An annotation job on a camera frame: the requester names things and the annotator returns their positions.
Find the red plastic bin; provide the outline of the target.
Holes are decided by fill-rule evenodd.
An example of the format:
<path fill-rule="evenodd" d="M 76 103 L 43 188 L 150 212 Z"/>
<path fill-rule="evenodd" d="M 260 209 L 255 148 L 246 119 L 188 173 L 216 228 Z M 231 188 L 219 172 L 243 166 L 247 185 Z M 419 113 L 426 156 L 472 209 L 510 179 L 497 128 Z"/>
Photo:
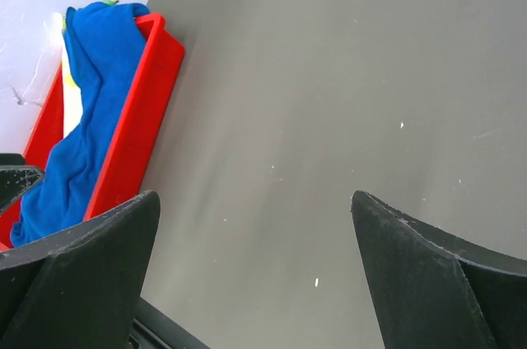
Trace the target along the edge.
<path fill-rule="evenodd" d="M 122 108 L 84 221 L 135 197 L 150 160 L 174 89 L 184 46 L 167 30 L 159 13 L 135 19 L 146 46 Z M 29 165 L 46 166 L 54 145 L 63 139 L 63 76 L 59 67 L 22 154 Z M 1 212 L 1 252 L 11 249 L 10 232 L 19 220 L 21 201 Z"/>

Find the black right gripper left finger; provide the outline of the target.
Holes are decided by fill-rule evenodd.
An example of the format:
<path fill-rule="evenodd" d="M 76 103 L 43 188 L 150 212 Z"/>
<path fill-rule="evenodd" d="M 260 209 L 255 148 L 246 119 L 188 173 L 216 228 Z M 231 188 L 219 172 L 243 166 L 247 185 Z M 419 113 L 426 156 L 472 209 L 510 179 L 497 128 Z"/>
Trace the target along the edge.
<path fill-rule="evenodd" d="M 135 198 L 1 254 L 3 348 L 125 348 L 160 219 Z"/>

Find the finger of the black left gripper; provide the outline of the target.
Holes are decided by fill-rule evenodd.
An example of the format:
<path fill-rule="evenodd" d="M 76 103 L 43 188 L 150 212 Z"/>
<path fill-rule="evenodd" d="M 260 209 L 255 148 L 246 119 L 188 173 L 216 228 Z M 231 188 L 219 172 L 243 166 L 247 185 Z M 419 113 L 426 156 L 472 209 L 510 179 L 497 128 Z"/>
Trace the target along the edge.
<path fill-rule="evenodd" d="M 44 171 L 36 166 L 3 165 L 0 174 L 1 209 L 8 209 L 43 179 Z"/>

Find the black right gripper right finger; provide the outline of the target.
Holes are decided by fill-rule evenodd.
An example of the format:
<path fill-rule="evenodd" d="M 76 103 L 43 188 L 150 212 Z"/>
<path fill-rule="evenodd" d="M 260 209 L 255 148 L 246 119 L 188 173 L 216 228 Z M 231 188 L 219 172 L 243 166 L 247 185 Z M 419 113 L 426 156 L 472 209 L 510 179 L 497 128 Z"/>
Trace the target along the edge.
<path fill-rule="evenodd" d="M 356 191 L 351 214 L 387 348 L 524 348 L 526 262 Z"/>

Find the blue towel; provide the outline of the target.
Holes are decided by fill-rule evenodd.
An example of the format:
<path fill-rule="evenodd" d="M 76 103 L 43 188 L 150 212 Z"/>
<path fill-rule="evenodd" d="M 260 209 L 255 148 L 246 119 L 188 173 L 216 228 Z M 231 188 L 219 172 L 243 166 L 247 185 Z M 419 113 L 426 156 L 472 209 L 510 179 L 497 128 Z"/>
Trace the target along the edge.
<path fill-rule="evenodd" d="M 82 116 L 49 153 L 44 179 L 22 197 L 10 232 L 14 246 L 67 229 L 85 216 L 146 45 L 135 20 L 149 12 L 142 3 L 67 9 L 63 40 Z"/>

